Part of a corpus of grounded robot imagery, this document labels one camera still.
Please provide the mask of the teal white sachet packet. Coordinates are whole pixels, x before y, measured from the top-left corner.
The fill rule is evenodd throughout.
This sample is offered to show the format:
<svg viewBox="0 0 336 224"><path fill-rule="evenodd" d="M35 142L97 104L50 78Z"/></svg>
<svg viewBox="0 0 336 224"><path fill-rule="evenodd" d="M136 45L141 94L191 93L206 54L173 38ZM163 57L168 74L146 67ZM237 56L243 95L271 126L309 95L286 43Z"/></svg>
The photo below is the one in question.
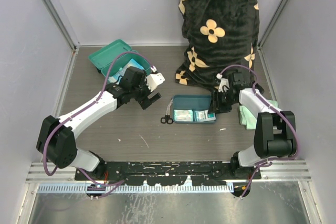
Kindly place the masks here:
<svg viewBox="0 0 336 224"><path fill-rule="evenodd" d="M215 113L209 113L208 110L195 111L196 122L212 122L216 120Z"/></svg>

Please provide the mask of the dark teal divided tray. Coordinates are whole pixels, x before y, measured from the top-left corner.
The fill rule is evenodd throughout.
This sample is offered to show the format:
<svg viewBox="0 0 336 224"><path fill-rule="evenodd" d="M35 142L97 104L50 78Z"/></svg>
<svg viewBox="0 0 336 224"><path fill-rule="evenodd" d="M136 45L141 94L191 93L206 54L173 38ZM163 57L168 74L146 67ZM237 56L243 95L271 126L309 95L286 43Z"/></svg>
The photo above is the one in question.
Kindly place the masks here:
<svg viewBox="0 0 336 224"><path fill-rule="evenodd" d="M193 122L175 122L175 123L205 123L211 124L212 122L196 122L195 111L204 111L208 110L211 103L210 95L175 95L173 97L172 112L174 110L193 110L194 112L194 121Z"/></svg>

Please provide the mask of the black handled scissors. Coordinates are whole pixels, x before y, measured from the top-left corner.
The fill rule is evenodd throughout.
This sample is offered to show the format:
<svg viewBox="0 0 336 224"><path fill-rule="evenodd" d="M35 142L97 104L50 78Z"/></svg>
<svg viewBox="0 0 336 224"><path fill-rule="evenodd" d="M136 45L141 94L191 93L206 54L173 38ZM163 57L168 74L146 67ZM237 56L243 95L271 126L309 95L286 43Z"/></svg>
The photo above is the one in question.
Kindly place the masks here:
<svg viewBox="0 0 336 224"><path fill-rule="evenodd" d="M166 108L166 113L165 113L165 116L163 116L161 119L160 119L160 122L162 124L168 124L168 125L171 125L173 124L173 119L171 117L171 106L173 104L173 99L171 99L167 105L167 108Z"/></svg>

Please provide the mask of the white gauze pad stack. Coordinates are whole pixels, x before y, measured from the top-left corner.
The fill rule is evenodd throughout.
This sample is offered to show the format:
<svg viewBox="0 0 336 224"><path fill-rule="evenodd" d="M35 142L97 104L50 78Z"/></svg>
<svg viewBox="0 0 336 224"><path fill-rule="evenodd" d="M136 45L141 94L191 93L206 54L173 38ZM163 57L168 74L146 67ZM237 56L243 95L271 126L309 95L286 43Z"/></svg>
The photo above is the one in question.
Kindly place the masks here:
<svg viewBox="0 0 336 224"><path fill-rule="evenodd" d="M174 122L193 122L194 112L193 110L174 110L173 120Z"/></svg>

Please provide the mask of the teal medicine kit box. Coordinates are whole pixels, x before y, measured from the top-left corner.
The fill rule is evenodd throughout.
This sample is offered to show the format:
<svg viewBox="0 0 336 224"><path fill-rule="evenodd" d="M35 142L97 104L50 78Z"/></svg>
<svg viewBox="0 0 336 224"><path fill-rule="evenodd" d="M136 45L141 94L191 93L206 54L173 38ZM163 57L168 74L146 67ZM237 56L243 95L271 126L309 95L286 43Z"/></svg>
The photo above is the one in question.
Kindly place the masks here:
<svg viewBox="0 0 336 224"><path fill-rule="evenodd" d="M112 62L118 55L124 52L128 52L128 54L124 54L116 60L109 73L107 83L119 83L127 67L136 67L145 70L147 75L151 73L151 64L121 39L115 40L94 52L89 56L89 60L96 67L97 71L106 77Z"/></svg>

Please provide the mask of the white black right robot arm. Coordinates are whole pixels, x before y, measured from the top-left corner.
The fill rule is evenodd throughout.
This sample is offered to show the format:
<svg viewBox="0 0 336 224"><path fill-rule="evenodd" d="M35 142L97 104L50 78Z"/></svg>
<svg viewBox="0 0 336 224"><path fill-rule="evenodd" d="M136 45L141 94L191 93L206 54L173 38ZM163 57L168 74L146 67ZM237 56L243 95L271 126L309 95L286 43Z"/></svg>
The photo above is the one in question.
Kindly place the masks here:
<svg viewBox="0 0 336 224"><path fill-rule="evenodd" d="M262 95L256 82L248 82L243 73L235 70L226 77L217 74L219 87L212 91L210 113L228 113L239 104L256 119L253 144L236 152L230 159L233 177L241 179L255 165L269 164L273 160L292 158L297 154L295 115L274 107Z"/></svg>

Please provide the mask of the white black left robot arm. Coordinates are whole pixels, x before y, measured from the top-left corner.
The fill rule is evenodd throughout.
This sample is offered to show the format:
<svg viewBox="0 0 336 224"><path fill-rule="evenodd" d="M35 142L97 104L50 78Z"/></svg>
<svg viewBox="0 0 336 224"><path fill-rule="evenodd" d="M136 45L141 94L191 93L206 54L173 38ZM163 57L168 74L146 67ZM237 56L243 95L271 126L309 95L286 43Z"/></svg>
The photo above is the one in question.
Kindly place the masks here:
<svg viewBox="0 0 336 224"><path fill-rule="evenodd" d="M131 100L144 110L157 101L161 95L153 92L165 79L155 67L151 70L151 74L146 74L139 68L128 67L120 80L106 82L102 91L79 108L58 118L46 117L36 144L43 160L59 169L68 166L82 169L93 180L101 179L107 170L105 161L92 151L79 149L76 139L95 121Z"/></svg>

